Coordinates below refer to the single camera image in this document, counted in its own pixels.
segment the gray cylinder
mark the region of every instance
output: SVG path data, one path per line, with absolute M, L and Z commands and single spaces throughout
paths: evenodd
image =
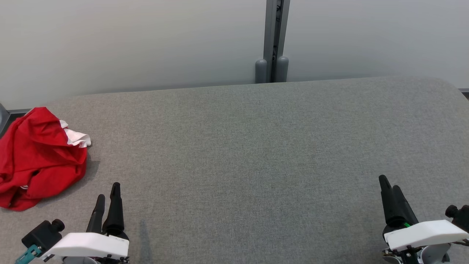
M 275 68 L 275 82 L 276 83 L 286 82 L 287 73 L 288 73 L 288 58 L 282 56 L 277 59 L 277 64 Z
M 267 61 L 258 60 L 256 62 L 256 83 L 264 84 L 267 82 Z

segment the black knob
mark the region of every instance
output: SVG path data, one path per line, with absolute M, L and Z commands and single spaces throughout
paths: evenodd
M 59 219 L 55 219 L 52 221 L 52 229 L 56 230 L 57 232 L 61 232 L 65 229 L 65 225 Z
M 450 205 L 446 208 L 445 215 L 449 218 L 454 218 L 458 213 L 458 208 L 455 205 Z

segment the gray bracket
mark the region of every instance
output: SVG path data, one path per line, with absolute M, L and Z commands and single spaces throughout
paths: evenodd
M 264 29 L 264 56 L 267 62 L 266 82 L 270 82 L 272 77 L 272 63 L 275 43 L 275 27 L 277 20 L 278 0 L 266 0 L 265 5 L 265 29 Z
M 3 128 L 7 124 L 7 121 L 8 121 L 9 117 L 10 117 L 10 114 L 3 107 L 3 105 L 0 104 L 0 132 L 3 131 Z
M 287 20 L 288 12 L 290 11 L 290 0 L 282 1 L 282 9 L 280 15 L 280 29 L 279 29 L 279 39 L 277 46 L 277 56 L 283 56 L 283 47 L 285 45 L 285 35 L 287 33 Z

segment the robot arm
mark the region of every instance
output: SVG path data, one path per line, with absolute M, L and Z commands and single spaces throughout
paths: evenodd
M 27 234 L 23 244 L 28 250 L 15 264 L 27 264 L 38 257 L 44 262 L 62 258 L 65 264 L 127 264 L 129 263 L 129 238 L 124 233 L 121 186 L 114 183 L 107 219 L 101 227 L 105 197 L 100 194 L 91 214 L 85 233 L 69 233 L 62 238 L 59 233 L 65 226 L 56 219 L 44 221 Z
M 381 199 L 386 219 L 383 238 L 389 248 L 383 258 L 394 264 L 437 264 L 449 262 L 447 250 L 452 244 L 469 245 L 469 206 L 458 210 L 451 205 L 447 220 L 419 223 L 399 186 L 379 176 Z

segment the gray fabric surface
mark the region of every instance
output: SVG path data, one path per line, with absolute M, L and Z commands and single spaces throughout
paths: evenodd
M 111 93 L 47 107 L 91 136 L 88 171 L 32 209 L 1 210 L 3 263 L 44 219 L 83 232 L 114 181 L 134 264 L 383 263 L 382 173 L 420 221 L 469 203 L 469 102 L 439 79 Z M 465 263 L 469 249 L 450 257 Z

